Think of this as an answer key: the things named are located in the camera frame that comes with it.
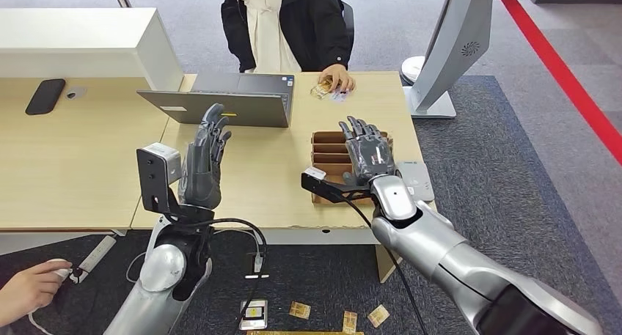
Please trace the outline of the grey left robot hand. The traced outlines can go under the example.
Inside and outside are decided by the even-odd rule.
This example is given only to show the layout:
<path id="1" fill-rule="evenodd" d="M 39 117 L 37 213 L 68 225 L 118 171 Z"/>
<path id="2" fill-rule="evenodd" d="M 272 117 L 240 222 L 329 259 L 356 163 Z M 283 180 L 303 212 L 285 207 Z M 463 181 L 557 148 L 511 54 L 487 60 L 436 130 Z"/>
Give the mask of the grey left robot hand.
<path id="1" fill-rule="evenodd" d="M 221 202 L 221 162 L 231 132 L 225 128 L 229 117 L 224 106 L 213 104 L 203 115 L 194 140 L 188 144 L 183 173 L 178 186 L 182 203 L 209 210 Z"/>

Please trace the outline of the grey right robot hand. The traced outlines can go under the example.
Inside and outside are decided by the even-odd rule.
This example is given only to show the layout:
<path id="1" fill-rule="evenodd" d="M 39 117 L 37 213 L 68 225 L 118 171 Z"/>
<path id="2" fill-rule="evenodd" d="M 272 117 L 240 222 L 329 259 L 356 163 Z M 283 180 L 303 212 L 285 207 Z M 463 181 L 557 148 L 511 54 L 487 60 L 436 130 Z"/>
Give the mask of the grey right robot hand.
<path id="1" fill-rule="evenodd" d="M 352 163 L 352 171 L 343 173 L 345 184 L 367 185 L 378 175 L 394 175 L 396 165 L 387 137 L 363 119 L 347 116 L 347 120 L 338 122 Z"/>

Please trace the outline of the person's left hand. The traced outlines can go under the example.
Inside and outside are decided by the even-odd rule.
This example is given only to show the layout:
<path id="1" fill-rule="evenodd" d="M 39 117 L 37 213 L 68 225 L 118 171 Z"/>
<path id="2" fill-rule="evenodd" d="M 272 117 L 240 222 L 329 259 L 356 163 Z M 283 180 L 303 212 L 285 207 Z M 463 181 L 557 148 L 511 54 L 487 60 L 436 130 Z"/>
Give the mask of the person's left hand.
<path id="1" fill-rule="evenodd" d="M 341 64 L 326 67 L 320 73 L 318 83 L 324 85 L 328 92 L 351 92 L 356 87 L 355 80 L 348 74 L 346 67 Z"/>

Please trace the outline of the operator's hand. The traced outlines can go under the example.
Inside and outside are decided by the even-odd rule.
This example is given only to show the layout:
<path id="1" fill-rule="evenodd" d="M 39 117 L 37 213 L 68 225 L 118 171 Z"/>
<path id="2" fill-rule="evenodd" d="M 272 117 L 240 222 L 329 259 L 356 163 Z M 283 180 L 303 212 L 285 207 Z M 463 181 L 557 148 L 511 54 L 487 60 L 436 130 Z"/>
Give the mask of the operator's hand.
<path id="1" fill-rule="evenodd" d="M 71 267 L 65 259 L 51 259 L 17 272 L 1 288 L 1 327 L 49 305 L 63 282 L 56 271 Z"/>

